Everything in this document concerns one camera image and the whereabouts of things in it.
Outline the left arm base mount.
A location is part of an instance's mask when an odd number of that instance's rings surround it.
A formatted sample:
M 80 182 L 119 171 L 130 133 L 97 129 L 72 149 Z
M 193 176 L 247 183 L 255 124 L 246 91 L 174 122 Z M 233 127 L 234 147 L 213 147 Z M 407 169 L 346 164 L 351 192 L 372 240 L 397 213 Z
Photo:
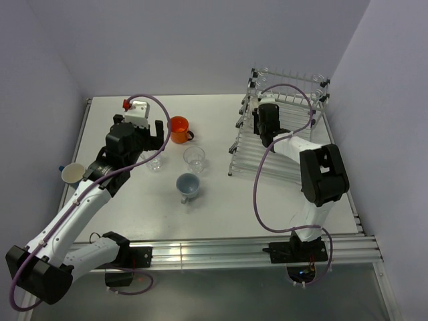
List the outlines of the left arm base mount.
M 129 252 L 130 254 L 119 267 L 132 270 L 150 267 L 152 261 L 152 247 L 131 247 Z M 106 286 L 110 288 L 123 288 L 131 285 L 134 276 L 134 272 L 105 272 L 104 282 Z

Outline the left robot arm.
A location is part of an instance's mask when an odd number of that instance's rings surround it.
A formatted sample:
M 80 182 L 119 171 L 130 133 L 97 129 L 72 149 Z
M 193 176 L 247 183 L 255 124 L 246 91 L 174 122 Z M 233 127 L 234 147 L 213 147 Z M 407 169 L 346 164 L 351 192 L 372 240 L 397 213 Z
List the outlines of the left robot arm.
M 21 309 L 15 302 L 17 287 L 42 302 L 55 304 L 74 281 L 94 268 L 102 265 L 127 268 L 132 261 L 130 242 L 115 232 L 107 232 L 77 251 L 70 251 L 70 247 L 93 216 L 119 192 L 130 178 L 131 170 L 140 165 L 140 155 L 144 151 L 158 154 L 165 148 L 170 136 L 164 131 L 166 127 L 167 124 L 157 120 L 156 134 L 151 135 L 145 116 L 114 116 L 105 145 L 73 196 L 25 247 L 14 245 L 6 253 L 12 278 L 9 302 L 14 309 Z

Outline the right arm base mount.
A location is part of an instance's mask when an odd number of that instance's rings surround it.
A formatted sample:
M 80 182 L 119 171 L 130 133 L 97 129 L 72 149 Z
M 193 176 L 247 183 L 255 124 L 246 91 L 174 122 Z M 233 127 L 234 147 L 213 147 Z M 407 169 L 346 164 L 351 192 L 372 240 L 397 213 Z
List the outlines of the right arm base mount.
M 328 261 L 325 242 L 321 237 L 314 241 L 301 241 L 294 232 L 289 241 L 271 242 L 262 251 L 269 254 L 272 264 L 300 263 L 299 266 L 287 268 L 290 279 L 300 284 L 314 281 L 316 263 Z

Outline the light blue footed cup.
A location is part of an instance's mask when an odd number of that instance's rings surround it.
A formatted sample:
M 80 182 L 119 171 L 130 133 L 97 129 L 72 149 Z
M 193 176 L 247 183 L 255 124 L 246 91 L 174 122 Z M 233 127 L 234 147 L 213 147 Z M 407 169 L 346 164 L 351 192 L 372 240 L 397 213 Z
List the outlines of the light blue footed cup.
M 200 180 L 193 173 L 184 173 L 177 178 L 176 188 L 181 195 L 181 203 L 185 204 L 198 196 Z

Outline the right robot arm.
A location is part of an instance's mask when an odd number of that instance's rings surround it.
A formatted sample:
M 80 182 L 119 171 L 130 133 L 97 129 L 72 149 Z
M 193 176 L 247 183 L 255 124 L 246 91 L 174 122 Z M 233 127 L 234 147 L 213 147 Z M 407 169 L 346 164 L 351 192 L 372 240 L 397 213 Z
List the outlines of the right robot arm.
M 339 148 L 335 144 L 317 144 L 282 128 L 277 104 L 263 103 L 254 111 L 254 132 L 266 151 L 256 172 L 253 207 L 257 207 L 257 182 L 267 155 L 280 154 L 300 166 L 300 181 L 305 203 L 302 222 L 291 229 L 297 240 L 291 242 L 290 255 L 305 260 L 313 250 L 311 241 L 322 234 L 322 227 L 336 202 L 349 190 L 350 183 Z

